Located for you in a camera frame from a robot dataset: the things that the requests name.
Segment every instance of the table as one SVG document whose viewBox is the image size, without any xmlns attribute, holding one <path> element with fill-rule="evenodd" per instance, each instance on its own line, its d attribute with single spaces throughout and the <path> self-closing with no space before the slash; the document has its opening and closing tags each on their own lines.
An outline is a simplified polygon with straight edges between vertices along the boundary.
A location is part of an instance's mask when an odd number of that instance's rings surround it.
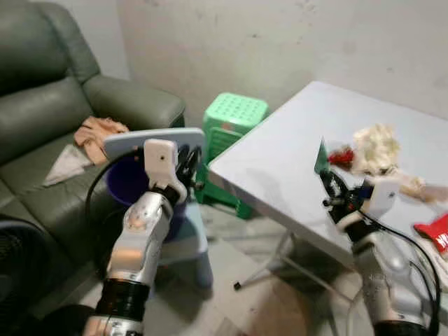
<svg viewBox="0 0 448 336">
<path fill-rule="evenodd" d="M 326 193 L 313 168 L 322 137 L 352 143 L 355 131 L 375 123 L 394 127 L 402 146 L 400 168 L 430 183 L 448 184 L 448 121 L 317 81 L 211 162 L 209 178 L 353 267 L 349 240 L 321 205 Z M 429 222 L 446 210 L 399 196 L 381 219 L 412 235 L 412 223 Z M 448 324 L 448 294 L 442 296 L 440 320 Z"/>
</svg>

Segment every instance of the green stool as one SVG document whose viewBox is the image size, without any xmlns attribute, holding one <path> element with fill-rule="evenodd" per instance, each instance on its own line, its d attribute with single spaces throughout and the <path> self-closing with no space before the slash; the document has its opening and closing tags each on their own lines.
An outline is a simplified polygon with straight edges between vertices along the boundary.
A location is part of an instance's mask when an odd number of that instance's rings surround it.
<svg viewBox="0 0 448 336">
<path fill-rule="evenodd" d="M 203 126 L 206 148 L 203 165 L 199 168 L 196 178 L 204 184 L 204 188 L 196 192 L 199 203 L 205 203 L 210 198 L 233 205 L 240 218 L 250 217 L 249 206 L 208 181 L 207 165 L 258 125 L 268 114 L 269 106 L 263 100 L 232 93 L 219 94 L 207 108 Z"/>
</svg>

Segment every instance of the purple basket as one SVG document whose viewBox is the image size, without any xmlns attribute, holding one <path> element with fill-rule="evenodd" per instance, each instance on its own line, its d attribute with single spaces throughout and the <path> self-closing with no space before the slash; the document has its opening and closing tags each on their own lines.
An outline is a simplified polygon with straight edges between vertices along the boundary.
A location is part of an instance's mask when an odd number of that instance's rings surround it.
<svg viewBox="0 0 448 336">
<path fill-rule="evenodd" d="M 106 177 L 107 188 L 112 197 L 128 207 L 137 202 L 148 191 L 149 178 L 143 160 L 125 157 L 115 163 Z M 173 220 L 165 242 L 175 238 L 185 220 L 186 202 L 174 207 Z"/>
</svg>

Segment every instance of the concrete floor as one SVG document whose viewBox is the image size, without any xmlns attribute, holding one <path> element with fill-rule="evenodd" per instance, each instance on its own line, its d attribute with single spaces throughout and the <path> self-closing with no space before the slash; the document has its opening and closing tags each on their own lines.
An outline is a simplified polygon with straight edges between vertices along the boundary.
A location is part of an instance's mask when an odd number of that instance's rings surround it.
<svg viewBox="0 0 448 336">
<path fill-rule="evenodd" d="M 146 308 L 146 335 L 345 335 L 347 302 L 281 262 L 270 265 L 271 273 L 261 274 L 253 285 L 233 291 L 233 282 L 270 256 L 285 230 L 280 224 L 257 215 L 242 220 L 225 206 L 204 205 L 201 212 L 215 278 L 213 292 L 194 287 L 183 276 L 182 265 L 161 268 Z M 285 253 L 350 298 L 361 285 L 357 274 L 299 237 L 289 241 Z M 36 308 L 37 315 L 75 302 L 94 307 L 102 285 L 91 272 L 87 267 L 65 290 L 54 293 Z M 353 330 L 355 336 L 373 335 L 364 304 L 356 309 Z M 448 335 L 445 327 L 440 335 Z"/>
</svg>

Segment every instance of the black fan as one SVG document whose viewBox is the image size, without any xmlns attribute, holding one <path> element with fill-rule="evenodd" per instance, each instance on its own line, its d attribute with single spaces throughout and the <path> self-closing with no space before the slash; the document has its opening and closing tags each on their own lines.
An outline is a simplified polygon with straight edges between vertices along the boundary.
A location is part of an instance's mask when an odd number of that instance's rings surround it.
<svg viewBox="0 0 448 336">
<path fill-rule="evenodd" d="M 0 215 L 0 330 L 13 334 L 40 294 L 49 266 L 44 234 L 35 225 Z"/>
</svg>

